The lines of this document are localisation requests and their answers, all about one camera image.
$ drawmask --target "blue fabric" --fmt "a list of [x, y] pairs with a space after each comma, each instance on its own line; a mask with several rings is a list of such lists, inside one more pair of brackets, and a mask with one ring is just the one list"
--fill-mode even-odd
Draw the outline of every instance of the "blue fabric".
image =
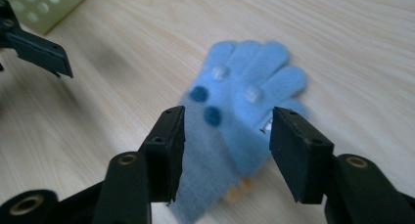
[[264, 130], [275, 106], [306, 116], [294, 97], [305, 88], [298, 67], [278, 42], [214, 44], [183, 96], [186, 149], [177, 200], [180, 223], [194, 223], [240, 178], [253, 176], [269, 158]]

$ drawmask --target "light wood surface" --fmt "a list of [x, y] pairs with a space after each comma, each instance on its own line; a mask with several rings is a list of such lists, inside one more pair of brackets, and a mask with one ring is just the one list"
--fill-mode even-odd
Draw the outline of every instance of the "light wood surface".
[[[229, 39], [285, 44], [335, 154], [372, 159], [415, 196], [415, 0], [85, 0], [46, 38], [67, 50], [74, 79], [0, 54], [0, 203], [101, 181], [176, 105], [210, 45]], [[251, 193], [200, 223], [324, 223], [322, 210], [295, 204], [271, 159]], [[153, 216], [174, 223], [163, 204]]]

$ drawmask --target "wooden table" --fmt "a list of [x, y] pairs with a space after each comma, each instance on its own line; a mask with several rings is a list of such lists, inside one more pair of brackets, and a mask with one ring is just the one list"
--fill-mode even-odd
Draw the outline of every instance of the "wooden table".
[[[26, 190], [60, 199], [101, 181], [137, 150], [222, 40], [278, 40], [305, 70], [300, 96], [335, 155], [368, 157], [415, 196], [415, 0], [85, 0], [47, 36], [74, 79], [3, 51], [0, 203]], [[272, 159], [236, 203], [200, 223], [324, 223], [295, 204]], [[154, 223], [174, 223], [163, 204]]]

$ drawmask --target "perforated green container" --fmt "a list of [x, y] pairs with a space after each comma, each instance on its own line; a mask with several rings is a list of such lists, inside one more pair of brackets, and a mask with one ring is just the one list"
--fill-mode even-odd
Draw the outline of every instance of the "perforated green container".
[[8, 0], [21, 24], [46, 34], [83, 0]]

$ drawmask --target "blue glove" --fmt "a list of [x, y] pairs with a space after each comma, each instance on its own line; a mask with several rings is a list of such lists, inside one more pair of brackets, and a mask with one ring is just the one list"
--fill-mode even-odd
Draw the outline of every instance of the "blue glove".
[[214, 44], [202, 71], [183, 96], [186, 149], [176, 202], [180, 223], [194, 223], [239, 180], [253, 176], [269, 158], [266, 128], [275, 106], [306, 111], [294, 96], [306, 78], [286, 66], [277, 42]]

